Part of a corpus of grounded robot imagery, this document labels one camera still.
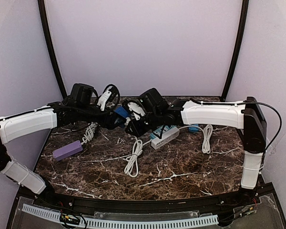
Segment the dark blue cube socket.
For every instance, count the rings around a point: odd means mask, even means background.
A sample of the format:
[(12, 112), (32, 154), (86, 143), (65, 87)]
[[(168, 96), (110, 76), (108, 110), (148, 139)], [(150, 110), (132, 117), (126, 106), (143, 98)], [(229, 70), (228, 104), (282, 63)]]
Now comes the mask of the dark blue cube socket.
[(131, 120), (131, 115), (130, 113), (128, 113), (128, 111), (126, 109), (124, 109), (122, 106), (117, 107), (114, 110), (117, 114), (119, 114), (121, 117), (123, 117), (124, 119), (126, 119), (127, 121)]

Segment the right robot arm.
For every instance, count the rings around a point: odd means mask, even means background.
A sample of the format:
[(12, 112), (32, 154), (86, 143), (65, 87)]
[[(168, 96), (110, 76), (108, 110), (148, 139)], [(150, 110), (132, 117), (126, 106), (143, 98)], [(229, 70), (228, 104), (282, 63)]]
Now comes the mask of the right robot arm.
[(244, 164), (241, 188), (254, 189), (269, 143), (266, 141), (267, 123), (254, 97), (236, 102), (204, 102), (178, 99), (152, 102), (141, 98), (145, 115), (132, 120), (126, 133), (140, 137), (161, 125), (221, 125), (243, 130)]

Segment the light blue plug adapter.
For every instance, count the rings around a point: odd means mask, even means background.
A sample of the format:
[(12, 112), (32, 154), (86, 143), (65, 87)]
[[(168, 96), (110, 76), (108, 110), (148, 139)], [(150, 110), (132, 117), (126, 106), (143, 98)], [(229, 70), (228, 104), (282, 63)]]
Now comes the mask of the light blue plug adapter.
[(200, 130), (199, 125), (191, 125), (188, 127), (190, 133), (197, 133)]

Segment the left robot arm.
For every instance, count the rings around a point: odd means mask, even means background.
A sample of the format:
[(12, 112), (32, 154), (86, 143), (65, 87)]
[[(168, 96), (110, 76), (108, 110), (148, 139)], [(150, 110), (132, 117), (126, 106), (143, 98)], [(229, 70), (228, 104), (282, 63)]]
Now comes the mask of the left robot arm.
[(89, 105), (78, 108), (54, 102), (41, 108), (0, 117), (0, 173), (39, 195), (50, 188), (41, 176), (8, 155), (6, 144), (41, 130), (50, 130), (78, 121), (97, 123), (103, 128), (116, 128), (122, 118), (112, 109), (101, 111)]

